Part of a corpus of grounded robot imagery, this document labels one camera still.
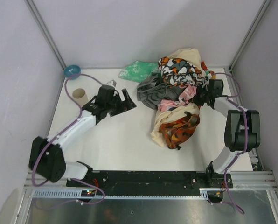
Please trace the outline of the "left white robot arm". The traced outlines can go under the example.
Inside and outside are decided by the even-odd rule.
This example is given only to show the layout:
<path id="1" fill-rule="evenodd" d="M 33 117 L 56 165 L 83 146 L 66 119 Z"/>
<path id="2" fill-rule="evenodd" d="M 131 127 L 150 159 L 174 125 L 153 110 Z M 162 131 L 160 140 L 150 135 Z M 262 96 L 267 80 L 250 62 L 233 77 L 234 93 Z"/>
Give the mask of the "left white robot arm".
<path id="1" fill-rule="evenodd" d="M 97 125 L 107 115 L 118 114 L 136 108 L 127 89 L 121 99 L 115 87 L 102 85 L 92 100 L 80 107 L 79 115 L 56 135 L 46 138 L 36 137 L 32 142 L 29 168 L 32 174 L 39 174 L 47 181 L 57 182 L 62 178 L 82 180 L 92 170 L 87 164 L 66 162 L 64 153 L 77 138 Z"/>

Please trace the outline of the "black orange white patterned cloth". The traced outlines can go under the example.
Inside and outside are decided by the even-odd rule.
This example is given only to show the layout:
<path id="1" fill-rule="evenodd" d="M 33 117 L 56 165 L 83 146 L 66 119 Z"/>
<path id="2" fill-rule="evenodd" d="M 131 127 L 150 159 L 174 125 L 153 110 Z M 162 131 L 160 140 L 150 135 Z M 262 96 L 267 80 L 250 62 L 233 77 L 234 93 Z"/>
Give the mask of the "black orange white patterned cloth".
<path id="1" fill-rule="evenodd" d="M 199 87 L 209 81 L 205 72 L 181 58 L 163 57 L 158 61 L 158 69 L 163 82 L 170 86 Z"/>

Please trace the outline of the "teal white cloth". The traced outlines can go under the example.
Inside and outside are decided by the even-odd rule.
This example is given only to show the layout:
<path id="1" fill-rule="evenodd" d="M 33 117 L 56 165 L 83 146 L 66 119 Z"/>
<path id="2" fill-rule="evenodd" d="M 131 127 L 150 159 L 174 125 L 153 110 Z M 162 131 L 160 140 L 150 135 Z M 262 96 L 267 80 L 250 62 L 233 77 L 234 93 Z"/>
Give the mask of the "teal white cloth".
<path id="1" fill-rule="evenodd" d="M 209 79 L 215 78 L 214 72 L 211 70 L 208 70 L 205 63 L 201 62 L 197 65 L 195 65 L 197 68 L 205 72 Z M 158 69 L 158 63 L 144 63 L 136 61 L 132 63 L 131 65 L 125 67 L 120 71 L 119 77 L 121 79 L 125 79 L 128 81 L 134 81 L 137 83 L 141 83 L 143 80 L 145 80 L 152 72 L 159 72 Z"/>

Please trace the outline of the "grey cloth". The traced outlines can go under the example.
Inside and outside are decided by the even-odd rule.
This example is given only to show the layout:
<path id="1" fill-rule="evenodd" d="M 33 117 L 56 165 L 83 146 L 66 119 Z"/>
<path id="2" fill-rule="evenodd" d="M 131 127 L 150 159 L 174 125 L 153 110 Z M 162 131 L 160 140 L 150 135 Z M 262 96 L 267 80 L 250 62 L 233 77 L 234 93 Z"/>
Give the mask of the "grey cloth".
<path id="1" fill-rule="evenodd" d="M 152 72 L 137 86 L 137 100 L 151 109 L 157 109 L 163 99 L 176 101 L 184 89 L 165 83 L 159 72 Z"/>

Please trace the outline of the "pink navy patterned cloth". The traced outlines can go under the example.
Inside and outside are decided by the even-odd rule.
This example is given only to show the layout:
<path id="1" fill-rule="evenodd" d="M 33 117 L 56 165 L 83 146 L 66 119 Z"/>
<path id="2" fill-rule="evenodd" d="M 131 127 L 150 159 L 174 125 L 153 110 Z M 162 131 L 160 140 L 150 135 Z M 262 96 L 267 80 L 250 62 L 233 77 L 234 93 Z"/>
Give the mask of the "pink navy patterned cloth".
<path id="1" fill-rule="evenodd" d="M 186 106 L 193 102 L 193 98 L 197 94 L 197 87 L 185 85 L 185 87 L 176 86 L 176 90 L 180 90 L 180 94 L 174 91 L 172 96 L 165 96 L 158 104 L 159 112 L 172 111 L 178 107 Z"/>

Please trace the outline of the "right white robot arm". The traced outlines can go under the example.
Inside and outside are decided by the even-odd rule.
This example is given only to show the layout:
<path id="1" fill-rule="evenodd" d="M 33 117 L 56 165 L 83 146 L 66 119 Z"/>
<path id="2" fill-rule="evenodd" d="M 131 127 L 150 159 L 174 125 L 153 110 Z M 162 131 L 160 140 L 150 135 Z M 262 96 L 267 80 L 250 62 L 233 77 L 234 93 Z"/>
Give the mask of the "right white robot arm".
<path id="1" fill-rule="evenodd" d="M 208 87 L 198 87 L 193 102 L 198 106 L 207 104 L 226 118 L 224 148 L 219 156 L 210 162 L 205 176 L 209 183 L 225 177 L 239 156 L 260 145 L 260 115 L 256 110 L 247 110 L 223 95 L 223 81 L 209 80 Z"/>

